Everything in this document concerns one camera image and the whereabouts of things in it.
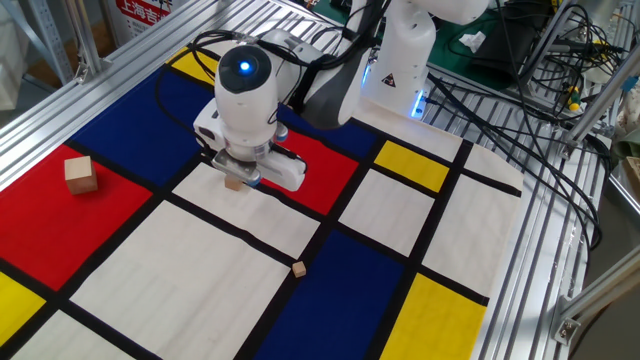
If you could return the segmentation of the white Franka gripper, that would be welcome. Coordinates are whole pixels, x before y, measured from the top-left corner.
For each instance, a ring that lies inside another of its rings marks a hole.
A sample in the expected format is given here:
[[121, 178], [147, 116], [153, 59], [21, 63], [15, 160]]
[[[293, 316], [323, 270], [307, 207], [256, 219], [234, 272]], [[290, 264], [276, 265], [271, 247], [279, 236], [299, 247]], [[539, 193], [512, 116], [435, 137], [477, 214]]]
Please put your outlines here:
[[276, 121], [271, 138], [262, 145], [232, 143], [224, 134], [224, 121], [215, 100], [211, 100], [196, 117], [194, 130], [216, 154], [211, 160], [217, 170], [255, 187], [268, 180], [289, 191], [297, 191], [306, 175], [306, 162], [280, 142], [288, 129]]

